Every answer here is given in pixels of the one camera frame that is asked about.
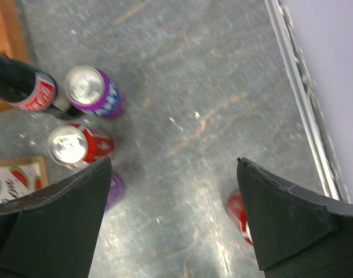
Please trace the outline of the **glass cola bottle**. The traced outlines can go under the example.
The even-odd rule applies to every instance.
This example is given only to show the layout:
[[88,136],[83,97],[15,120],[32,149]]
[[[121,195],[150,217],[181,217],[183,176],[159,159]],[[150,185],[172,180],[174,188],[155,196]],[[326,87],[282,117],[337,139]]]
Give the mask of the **glass cola bottle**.
[[1,54],[0,100],[24,111],[46,113],[61,120],[82,115],[49,73]]

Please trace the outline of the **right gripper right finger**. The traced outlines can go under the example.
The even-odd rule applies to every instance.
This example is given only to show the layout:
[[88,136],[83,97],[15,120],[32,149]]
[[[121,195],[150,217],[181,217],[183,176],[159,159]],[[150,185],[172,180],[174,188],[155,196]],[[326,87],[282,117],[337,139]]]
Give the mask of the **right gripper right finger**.
[[266,277],[353,277],[353,204],[300,187],[247,158],[237,179]]

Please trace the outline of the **burlap canvas watermelon bag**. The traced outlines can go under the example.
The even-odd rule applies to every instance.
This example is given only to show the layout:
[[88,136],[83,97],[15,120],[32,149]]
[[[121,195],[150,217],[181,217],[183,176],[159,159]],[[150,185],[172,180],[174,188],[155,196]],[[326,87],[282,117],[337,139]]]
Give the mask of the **burlap canvas watermelon bag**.
[[0,204],[50,185],[43,156],[0,159]]

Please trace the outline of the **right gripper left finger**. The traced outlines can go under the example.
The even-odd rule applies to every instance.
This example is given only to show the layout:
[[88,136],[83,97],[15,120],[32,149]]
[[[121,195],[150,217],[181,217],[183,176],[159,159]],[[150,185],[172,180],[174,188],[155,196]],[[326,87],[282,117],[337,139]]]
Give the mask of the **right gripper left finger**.
[[101,159],[0,204],[0,277],[88,277],[111,175]]

